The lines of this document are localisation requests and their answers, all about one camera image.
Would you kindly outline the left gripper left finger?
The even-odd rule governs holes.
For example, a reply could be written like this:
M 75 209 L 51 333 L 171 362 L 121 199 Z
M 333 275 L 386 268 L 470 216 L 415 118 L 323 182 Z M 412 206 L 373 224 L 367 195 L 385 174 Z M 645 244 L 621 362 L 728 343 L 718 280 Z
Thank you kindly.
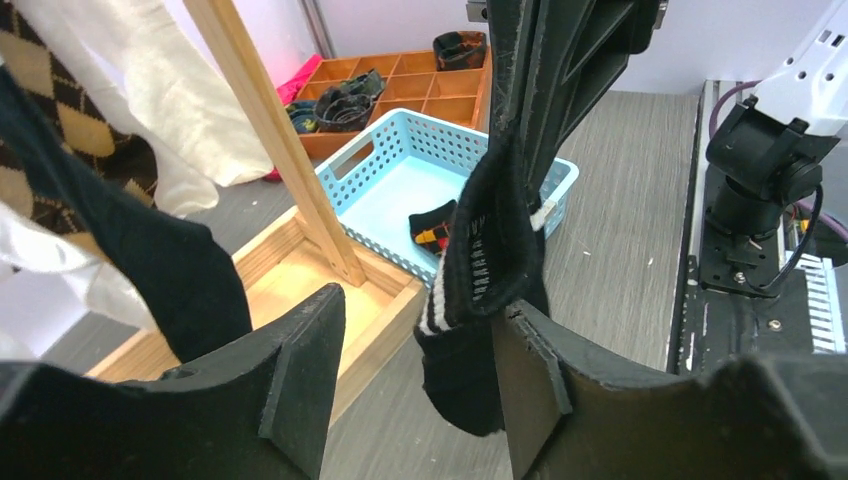
M 5 479 L 316 479 L 345 335 L 330 283 L 154 381 L 1 366 Z

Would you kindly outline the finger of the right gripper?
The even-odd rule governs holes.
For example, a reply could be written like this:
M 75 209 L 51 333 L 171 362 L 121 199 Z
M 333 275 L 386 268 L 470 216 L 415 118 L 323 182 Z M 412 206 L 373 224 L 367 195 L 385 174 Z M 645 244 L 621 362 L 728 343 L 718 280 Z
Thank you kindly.
M 525 188 L 540 189 L 564 141 L 650 43 L 659 1 L 542 1 L 523 103 Z
M 510 160 L 524 194 L 531 195 L 527 179 L 525 141 L 520 119 L 524 110 L 529 52 L 537 20 L 535 1 L 492 0 L 486 3 L 492 56 L 489 135 L 511 140 Z

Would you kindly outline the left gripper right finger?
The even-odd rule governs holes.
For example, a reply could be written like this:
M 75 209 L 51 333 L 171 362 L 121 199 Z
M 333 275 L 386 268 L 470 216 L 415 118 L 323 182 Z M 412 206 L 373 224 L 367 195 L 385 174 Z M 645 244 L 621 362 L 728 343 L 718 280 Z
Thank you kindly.
M 843 479 L 847 359 L 755 354 L 697 376 L 624 358 L 518 301 L 492 335 L 517 479 Z

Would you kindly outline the black sock white stripes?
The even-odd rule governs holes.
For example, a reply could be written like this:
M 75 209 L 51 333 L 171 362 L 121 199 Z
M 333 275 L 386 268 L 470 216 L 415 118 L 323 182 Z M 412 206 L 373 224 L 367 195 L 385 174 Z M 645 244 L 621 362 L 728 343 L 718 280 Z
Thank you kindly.
M 1 138 L 36 193 L 68 204 L 135 286 L 173 354 L 206 355 L 252 330 L 244 286 L 202 224 L 144 206 L 60 143 L 35 102 L 1 70 Z

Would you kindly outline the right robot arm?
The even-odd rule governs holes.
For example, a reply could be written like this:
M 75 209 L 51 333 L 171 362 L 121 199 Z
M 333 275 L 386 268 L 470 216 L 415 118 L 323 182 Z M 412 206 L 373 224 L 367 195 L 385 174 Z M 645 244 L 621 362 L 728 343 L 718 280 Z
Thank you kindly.
M 490 1 L 494 82 L 490 152 L 514 199 L 538 194 L 558 148 L 660 27 L 663 1 Z M 773 297 L 750 247 L 792 203 L 821 197 L 822 159 L 847 127 L 847 5 L 832 2 L 774 73 L 710 124 L 707 162 L 722 174 L 706 212 L 720 253 L 715 286 Z

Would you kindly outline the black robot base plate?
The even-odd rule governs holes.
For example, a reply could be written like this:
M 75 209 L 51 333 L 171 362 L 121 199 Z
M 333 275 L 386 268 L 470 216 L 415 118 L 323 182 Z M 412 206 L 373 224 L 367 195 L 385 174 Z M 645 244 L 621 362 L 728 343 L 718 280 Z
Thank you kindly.
M 844 354 L 834 257 L 847 235 L 827 222 L 821 165 L 836 138 L 774 119 L 754 93 L 726 99 L 731 109 L 701 133 L 669 367 L 687 375 L 750 353 Z

